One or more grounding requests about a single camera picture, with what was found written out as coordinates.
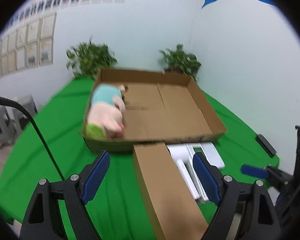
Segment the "white green printed box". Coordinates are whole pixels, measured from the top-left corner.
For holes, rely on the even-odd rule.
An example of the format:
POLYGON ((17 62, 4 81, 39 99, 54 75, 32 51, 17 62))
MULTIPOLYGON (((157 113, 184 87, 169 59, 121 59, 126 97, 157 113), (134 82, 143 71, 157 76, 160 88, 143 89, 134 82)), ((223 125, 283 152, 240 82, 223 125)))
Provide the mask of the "white green printed box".
POLYGON ((169 147, 169 152, 194 200, 199 204, 208 202, 209 199, 193 167, 193 156, 196 152, 200 152, 205 156, 203 145, 173 145, 169 147))

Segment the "long brown cardboard box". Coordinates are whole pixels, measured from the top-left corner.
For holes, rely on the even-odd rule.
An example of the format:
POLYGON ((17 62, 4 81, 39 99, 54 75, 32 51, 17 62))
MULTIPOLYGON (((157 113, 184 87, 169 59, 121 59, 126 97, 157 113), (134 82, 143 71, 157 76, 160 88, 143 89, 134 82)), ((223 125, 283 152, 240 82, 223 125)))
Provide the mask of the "long brown cardboard box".
POLYGON ((208 224, 166 145, 135 145, 133 164, 156 239, 202 239, 208 224))

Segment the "grey plastic stool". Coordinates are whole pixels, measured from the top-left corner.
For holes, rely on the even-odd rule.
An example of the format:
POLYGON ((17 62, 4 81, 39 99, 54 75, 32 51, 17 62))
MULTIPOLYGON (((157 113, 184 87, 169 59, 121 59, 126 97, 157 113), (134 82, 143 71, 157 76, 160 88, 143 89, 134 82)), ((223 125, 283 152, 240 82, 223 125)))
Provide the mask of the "grey plastic stool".
MULTIPOLYGON (((35 116, 38 113, 36 104, 31 94, 17 97, 15 98, 15 101, 22 105, 31 116, 35 116)), ((13 109, 13 117, 15 121, 19 121, 21 118, 27 118, 23 113, 21 113, 21 111, 15 108, 13 109)))
POLYGON ((0 148, 12 145, 20 136, 20 131, 10 118, 5 106, 0 106, 0 148))

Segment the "pink plush pig toy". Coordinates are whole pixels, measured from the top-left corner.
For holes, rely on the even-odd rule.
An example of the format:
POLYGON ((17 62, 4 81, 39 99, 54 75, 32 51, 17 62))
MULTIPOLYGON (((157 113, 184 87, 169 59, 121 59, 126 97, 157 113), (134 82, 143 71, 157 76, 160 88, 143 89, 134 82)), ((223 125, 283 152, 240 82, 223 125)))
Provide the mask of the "pink plush pig toy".
POLYGON ((125 85, 98 85, 92 93, 91 105, 85 124, 85 136, 93 140, 106 140, 123 136, 123 114, 126 111, 125 85))

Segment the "large open cardboard tray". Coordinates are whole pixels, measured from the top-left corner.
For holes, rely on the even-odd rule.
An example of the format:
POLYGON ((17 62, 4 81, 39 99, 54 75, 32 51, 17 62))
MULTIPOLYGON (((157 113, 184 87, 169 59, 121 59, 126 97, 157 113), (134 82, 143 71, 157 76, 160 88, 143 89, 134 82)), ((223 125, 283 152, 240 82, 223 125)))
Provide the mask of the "large open cardboard tray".
POLYGON ((127 69, 103 69, 93 88, 100 84, 126 85, 124 132, 120 138, 93 140, 81 135, 89 150, 131 151, 138 144, 181 144, 216 141, 227 132, 193 78, 173 73, 127 69))

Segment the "right potted green plant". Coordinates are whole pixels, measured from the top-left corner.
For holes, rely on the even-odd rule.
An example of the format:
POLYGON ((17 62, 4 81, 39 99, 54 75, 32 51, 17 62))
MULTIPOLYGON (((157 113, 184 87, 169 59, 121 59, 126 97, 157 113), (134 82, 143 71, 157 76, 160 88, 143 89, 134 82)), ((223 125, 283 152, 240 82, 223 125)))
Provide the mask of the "right potted green plant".
POLYGON ((194 54, 185 52, 183 47, 182 44, 178 44, 176 45, 175 50, 168 48, 159 50, 162 59, 166 64, 164 71, 186 75, 196 81, 197 74, 202 64, 197 60, 197 57, 194 54))

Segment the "potted green plant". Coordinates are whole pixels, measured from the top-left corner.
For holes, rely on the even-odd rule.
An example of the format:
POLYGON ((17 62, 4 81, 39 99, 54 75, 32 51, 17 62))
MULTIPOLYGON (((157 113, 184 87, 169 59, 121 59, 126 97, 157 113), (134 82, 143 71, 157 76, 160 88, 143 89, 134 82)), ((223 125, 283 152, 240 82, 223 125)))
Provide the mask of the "potted green plant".
POLYGON ((182 44, 178 44, 176 45, 175 50, 168 48, 159 50, 162 59, 166 64, 164 71, 186 75, 196 81, 197 74, 202 64, 197 60, 197 57, 194 54, 185 52, 183 47, 182 44))
POLYGON ((74 77, 89 76, 96 78, 102 69, 113 68, 117 64, 114 53, 106 44, 95 44, 90 39, 66 50, 66 68, 71 69, 74 77))

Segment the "left potted green plant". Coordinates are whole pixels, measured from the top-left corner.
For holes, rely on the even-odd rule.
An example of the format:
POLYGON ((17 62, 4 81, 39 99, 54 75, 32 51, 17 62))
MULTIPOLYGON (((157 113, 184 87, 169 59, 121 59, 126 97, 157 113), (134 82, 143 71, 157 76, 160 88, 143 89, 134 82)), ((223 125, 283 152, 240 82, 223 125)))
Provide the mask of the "left potted green plant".
POLYGON ((66 68, 71 69, 74 77, 89 76, 96 78, 102 69, 113 68, 117 64, 114 53, 106 44, 95 44, 90 39, 66 50, 66 68))

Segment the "framed certificates group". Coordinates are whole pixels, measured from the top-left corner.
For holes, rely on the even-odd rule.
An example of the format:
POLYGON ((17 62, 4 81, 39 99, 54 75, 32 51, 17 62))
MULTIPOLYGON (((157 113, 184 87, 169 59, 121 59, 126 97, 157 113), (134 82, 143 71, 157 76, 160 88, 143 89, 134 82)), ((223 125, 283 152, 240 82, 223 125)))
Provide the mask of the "framed certificates group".
POLYGON ((0 79, 52 65, 57 14, 40 16, 0 37, 0 79))

